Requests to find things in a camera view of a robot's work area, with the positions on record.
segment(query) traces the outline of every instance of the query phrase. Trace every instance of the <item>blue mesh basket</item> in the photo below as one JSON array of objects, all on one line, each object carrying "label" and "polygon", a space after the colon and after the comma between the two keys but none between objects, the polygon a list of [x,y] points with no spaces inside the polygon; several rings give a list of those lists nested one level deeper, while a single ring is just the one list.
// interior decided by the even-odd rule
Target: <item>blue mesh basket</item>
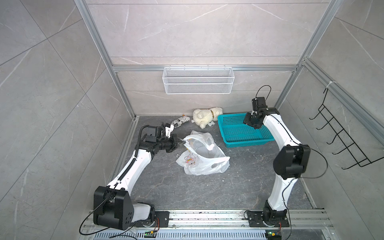
[{"label": "blue mesh basket", "polygon": [[243,124],[246,113],[223,114],[217,117],[221,136],[227,147],[263,145],[274,138],[266,126],[254,129]]}]

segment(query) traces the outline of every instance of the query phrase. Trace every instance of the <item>plastic bag handle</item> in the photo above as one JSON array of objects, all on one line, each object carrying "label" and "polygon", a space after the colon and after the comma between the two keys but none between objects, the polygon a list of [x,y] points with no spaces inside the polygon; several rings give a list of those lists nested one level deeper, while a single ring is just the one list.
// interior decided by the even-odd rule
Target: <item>plastic bag handle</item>
[{"label": "plastic bag handle", "polygon": [[211,145],[208,145],[205,141],[201,141],[201,140],[203,140],[201,137],[198,137],[199,135],[188,135],[188,136],[186,136],[183,140],[184,141],[188,141],[188,140],[190,140],[190,139],[195,139],[195,140],[198,140],[199,142],[201,142],[202,144],[204,144],[204,146],[209,150],[209,151],[211,151],[214,147],[215,147],[215,141],[214,141],[214,139],[212,138],[212,136],[211,137],[208,137],[208,139],[212,142],[212,144]]}]

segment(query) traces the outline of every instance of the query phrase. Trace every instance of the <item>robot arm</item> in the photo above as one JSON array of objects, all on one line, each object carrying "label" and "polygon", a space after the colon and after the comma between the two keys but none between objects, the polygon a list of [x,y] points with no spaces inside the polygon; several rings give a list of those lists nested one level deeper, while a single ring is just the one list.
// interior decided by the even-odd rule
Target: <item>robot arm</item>
[{"label": "robot arm", "polygon": [[273,161],[275,184],[272,193],[263,209],[263,220],[266,225],[273,225],[274,218],[285,217],[286,203],[297,179],[305,172],[310,151],[285,126],[276,108],[269,108],[264,97],[252,99],[252,113],[247,113],[244,124],[255,129],[268,128],[279,147],[279,154]]},{"label": "robot arm", "polygon": [[[147,133],[141,138],[141,133],[147,128]],[[154,222],[155,209],[153,205],[132,204],[130,195],[144,168],[152,161],[159,150],[172,152],[177,147],[178,138],[171,134],[174,126],[143,126],[135,151],[121,172],[106,187],[99,186],[94,193],[93,222],[97,225],[126,230],[134,222]]]}]

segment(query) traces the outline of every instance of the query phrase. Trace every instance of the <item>wall-mounted wire basket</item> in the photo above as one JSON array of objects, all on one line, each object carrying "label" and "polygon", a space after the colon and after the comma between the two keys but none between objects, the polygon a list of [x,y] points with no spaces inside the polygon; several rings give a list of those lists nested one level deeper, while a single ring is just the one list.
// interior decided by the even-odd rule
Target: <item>wall-mounted wire basket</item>
[{"label": "wall-mounted wire basket", "polygon": [[166,67],[163,83],[167,94],[231,93],[231,67]]}]

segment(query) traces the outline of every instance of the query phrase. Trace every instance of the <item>wall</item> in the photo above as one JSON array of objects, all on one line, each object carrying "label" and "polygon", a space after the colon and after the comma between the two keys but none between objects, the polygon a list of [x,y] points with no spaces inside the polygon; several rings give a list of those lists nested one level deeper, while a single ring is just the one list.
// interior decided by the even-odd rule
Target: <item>wall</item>
[{"label": "wall", "polygon": [[[87,0],[115,65],[296,64],[327,8],[324,0]],[[235,72],[230,95],[167,95],[160,72],[120,72],[138,115],[247,112],[264,84],[274,105],[289,72]]]},{"label": "wall", "polygon": [[[244,113],[252,110],[252,98],[265,84],[272,86],[266,101],[273,106],[289,78],[290,71],[234,72],[235,81],[230,94],[166,94],[162,72],[119,72],[128,98],[137,115],[192,114],[197,108],[222,107],[224,113]],[[267,97],[268,87],[258,96]]]},{"label": "wall", "polygon": [[[345,1],[332,20],[311,60],[326,71],[337,83],[355,97],[379,119],[384,90],[384,28],[383,1]],[[341,239],[382,239],[384,235],[384,159],[359,167],[348,151],[333,155],[343,149],[341,141],[326,120],[318,116],[324,98],[324,86],[304,70],[291,89],[280,109],[293,134],[319,150],[328,159],[329,169],[320,179],[305,179],[305,184],[317,207],[324,207]],[[374,161],[384,156],[384,146],[343,106],[331,93],[325,106],[356,141],[367,157]],[[341,130],[335,120],[331,125]],[[341,138],[352,143],[345,133]],[[355,146],[350,150],[358,160],[364,156]],[[311,154],[306,176],[320,175],[325,169],[324,160]]]},{"label": "wall", "polygon": [[311,59],[384,123],[384,2],[346,0]]},{"label": "wall", "polygon": [[72,0],[0,9],[0,238],[76,239],[130,118]]}]

